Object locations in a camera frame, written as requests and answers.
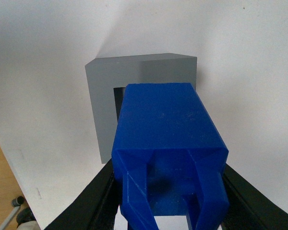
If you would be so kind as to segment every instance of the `gray cube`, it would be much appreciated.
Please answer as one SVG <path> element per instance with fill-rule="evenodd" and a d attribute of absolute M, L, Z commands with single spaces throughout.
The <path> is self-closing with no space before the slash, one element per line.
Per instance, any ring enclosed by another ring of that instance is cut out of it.
<path fill-rule="evenodd" d="M 102 163 L 111 159 L 117 126 L 114 89 L 130 83 L 190 82 L 196 87 L 197 57 L 151 54 L 96 58 L 85 66 Z"/>

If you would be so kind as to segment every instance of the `white wall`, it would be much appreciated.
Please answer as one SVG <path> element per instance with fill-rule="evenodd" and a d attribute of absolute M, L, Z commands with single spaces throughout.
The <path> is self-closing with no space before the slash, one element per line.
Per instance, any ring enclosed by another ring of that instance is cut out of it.
<path fill-rule="evenodd" d="M 41 227 L 102 167 L 84 66 L 198 57 L 230 164 L 288 212 L 288 1 L 1 1 L 0 145 Z"/>

